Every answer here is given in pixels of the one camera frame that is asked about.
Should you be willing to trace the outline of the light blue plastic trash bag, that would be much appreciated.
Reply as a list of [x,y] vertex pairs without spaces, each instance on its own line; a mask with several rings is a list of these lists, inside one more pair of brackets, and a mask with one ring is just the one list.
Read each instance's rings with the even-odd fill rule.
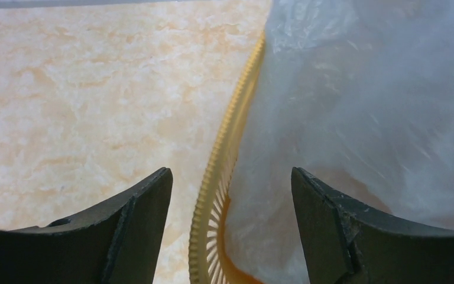
[[454,1],[274,1],[229,189],[225,250],[308,283],[302,167],[397,217],[454,230]]

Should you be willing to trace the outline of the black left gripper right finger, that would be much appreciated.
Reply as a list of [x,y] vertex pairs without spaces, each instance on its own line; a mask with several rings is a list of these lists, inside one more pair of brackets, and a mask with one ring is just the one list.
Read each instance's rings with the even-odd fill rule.
[[379,211],[298,167],[291,192],[311,283],[454,283],[454,230]]

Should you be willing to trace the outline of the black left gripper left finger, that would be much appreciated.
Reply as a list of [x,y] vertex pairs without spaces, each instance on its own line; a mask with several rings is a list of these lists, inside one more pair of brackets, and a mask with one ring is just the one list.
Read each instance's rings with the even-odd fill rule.
[[0,230],[0,283],[152,283],[172,184],[164,167],[45,227]]

